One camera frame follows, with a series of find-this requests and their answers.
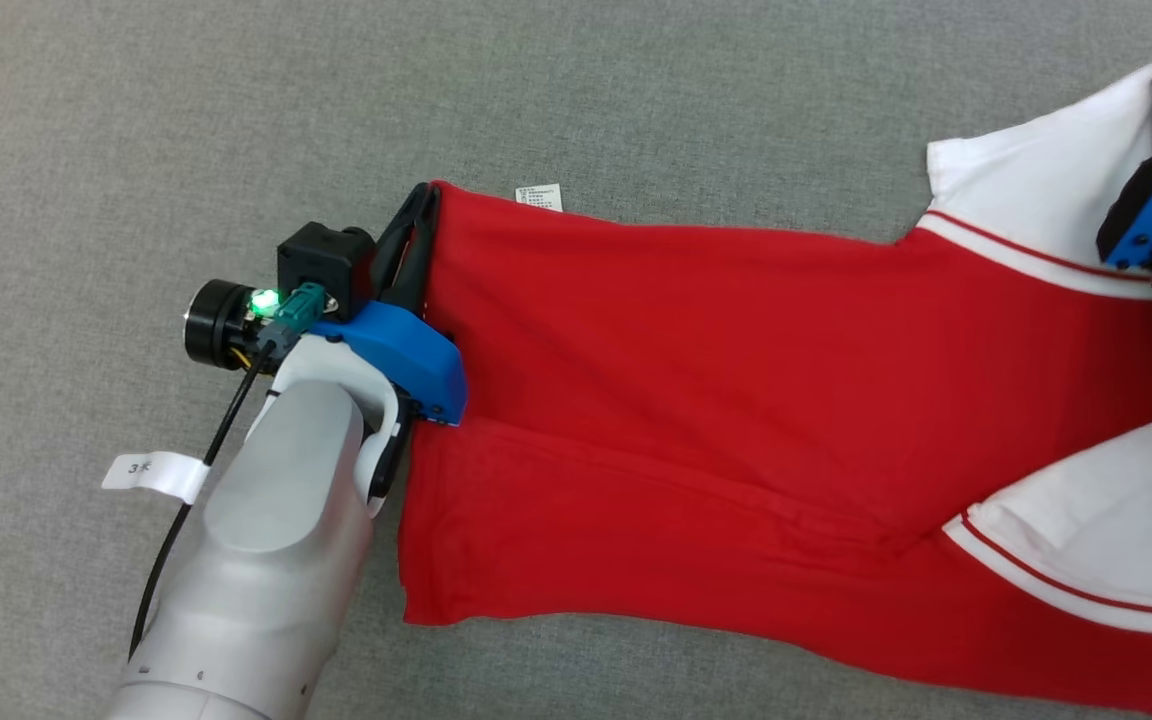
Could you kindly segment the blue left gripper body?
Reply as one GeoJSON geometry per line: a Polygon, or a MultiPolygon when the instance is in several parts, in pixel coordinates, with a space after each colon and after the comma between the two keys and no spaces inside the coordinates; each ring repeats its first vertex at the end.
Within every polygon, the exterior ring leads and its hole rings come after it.
{"type": "Polygon", "coordinates": [[[184,314],[185,353],[196,363],[248,370],[271,344],[260,372],[273,376],[316,338],[379,370],[420,418],[457,427],[467,410],[467,372],[448,338],[402,306],[367,302],[349,323],[329,323],[326,311],[335,306],[316,283],[279,291],[210,281],[184,314]]]}

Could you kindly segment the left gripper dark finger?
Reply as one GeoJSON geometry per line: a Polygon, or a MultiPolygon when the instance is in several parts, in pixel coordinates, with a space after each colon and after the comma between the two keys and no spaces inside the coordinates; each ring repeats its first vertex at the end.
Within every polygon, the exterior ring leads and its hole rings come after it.
{"type": "Polygon", "coordinates": [[[372,260],[372,300],[381,300],[381,293],[393,286],[425,199],[426,184],[417,183],[399,206],[387,228],[380,233],[376,258],[372,260]]]}
{"type": "Polygon", "coordinates": [[[399,222],[403,253],[397,268],[397,306],[411,313],[422,313],[425,309],[440,209],[442,190],[434,183],[416,185],[403,205],[399,222]]]}

